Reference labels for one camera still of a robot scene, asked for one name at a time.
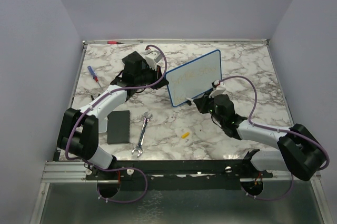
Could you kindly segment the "blue framed whiteboard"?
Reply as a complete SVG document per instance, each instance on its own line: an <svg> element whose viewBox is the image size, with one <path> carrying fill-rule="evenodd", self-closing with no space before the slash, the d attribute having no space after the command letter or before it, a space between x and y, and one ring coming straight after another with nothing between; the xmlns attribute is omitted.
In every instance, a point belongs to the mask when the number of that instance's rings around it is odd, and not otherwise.
<svg viewBox="0 0 337 224"><path fill-rule="evenodd" d="M165 78L171 105L177 107L212 88L212 82L222 78L221 51L205 55L167 71Z"/></svg>

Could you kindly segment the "yellow marker cap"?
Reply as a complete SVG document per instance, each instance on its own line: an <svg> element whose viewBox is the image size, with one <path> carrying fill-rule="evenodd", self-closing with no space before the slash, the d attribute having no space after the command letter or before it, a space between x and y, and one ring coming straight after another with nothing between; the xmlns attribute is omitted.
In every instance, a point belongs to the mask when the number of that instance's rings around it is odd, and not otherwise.
<svg viewBox="0 0 337 224"><path fill-rule="evenodd" d="M187 133L183 134L183 135L181 136L181 138L182 138L182 139L186 139L189 135L190 135L190 133L187 132Z"/></svg>

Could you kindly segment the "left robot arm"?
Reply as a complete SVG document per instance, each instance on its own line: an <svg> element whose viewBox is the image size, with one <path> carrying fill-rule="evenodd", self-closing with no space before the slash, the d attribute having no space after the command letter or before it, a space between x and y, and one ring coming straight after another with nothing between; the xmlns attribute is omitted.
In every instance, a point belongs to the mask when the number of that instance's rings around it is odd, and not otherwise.
<svg viewBox="0 0 337 224"><path fill-rule="evenodd" d="M128 101L138 90L160 89L168 85L164 77L166 68L158 64L159 58L150 52L143 57L133 52L122 59L124 68L96 99L80 109L65 111L57 139L57 147L73 159L82 159L98 167L105 179L116 174L116 157L99 146L98 134L107 126L104 120L118 106Z"/></svg>

